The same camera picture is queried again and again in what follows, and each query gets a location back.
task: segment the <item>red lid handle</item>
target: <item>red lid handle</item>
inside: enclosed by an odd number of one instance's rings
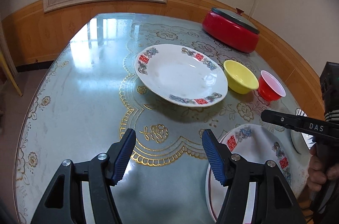
[[[237,10],[237,14],[238,15],[241,15],[244,11],[243,10],[241,10],[241,9],[239,9],[239,8],[236,8],[236,10]]]

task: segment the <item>table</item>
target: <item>table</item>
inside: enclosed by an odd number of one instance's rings
[[[96,16],[51,66],[26,116],[15,178],[21,223],[30,223],[64,159],[88,161],[106,152],[127,128],[136,131],[137,144],[123,180],[111,188],[124,224],[136,219],[139,224],[213,224],[205,199],[205,128],[220,139],[241,124],[266,127],[284,145],[291,169],[296,170],[291,174],[292,189],[301,193],[309,155],[295,151],[289,130],[260,119],[266,108],[294,113],[298,105],[287,87],[286,97],[271,103],[256,91],[239,95],[229,90],[222,102],[209,108],[171,104],[142,84],[133,64],[145,47],[162,43],[192,47],[221,67],[233,59],[257,77],[262,69],[278,77],[256,52],[234,51],[204,33],[201,24],[142,14]],[[83,192],[91,224],[88,183]]]

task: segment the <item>small plastic bowl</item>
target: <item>small plastic bowl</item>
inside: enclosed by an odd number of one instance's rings
[[[279,100],[281,97],[286,96],[285,89],[280,82],[278,82],[273,75],[264,70],[261,71],[261,76],[259,78],[258,93],[268,102]]]
[[[239,94],[247,94],[251,90],[257,90],[259,83],[255,75],[247,67],[234,60],[224,62],[224,73],[228,81],[228,87]]]

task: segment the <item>person's hand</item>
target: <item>person's hand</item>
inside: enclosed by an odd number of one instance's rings
[[[329,168],[324,174],[324,165],[320,159],[316,156],[316,145],[310,149],[310,154],[313,155],[308,167],[309,177],[307,178],[307,185],[312,191],[320,191],[321,186],[325,184],[326,180],[335,180],[339,178],[339,164],[335,164]]]

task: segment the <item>silver bolt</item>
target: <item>silver bolt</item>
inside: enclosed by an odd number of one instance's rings
[[[272,161],[272,160],[268,160],[268,161],[267,161],[267,164],[268,164],[268,166],[271,167],[271,168],[274,168],[275,165],[276,165],[276,163],[275,163],[274,161]]]
[[[239,161],[240,160],[240,155],[239,154],[232,154],[231,155],[231,159],[234,160],[234,161]]]
[[[71,161],[69,159],[66,159],[65,161],[62,162],[62,165],[64,167],[68,167],[71,164]]]
[[[107,158],[107,154],[106,153],[100,153],[99,155],[98,155],[98,159],[99,160],[105,160]]]

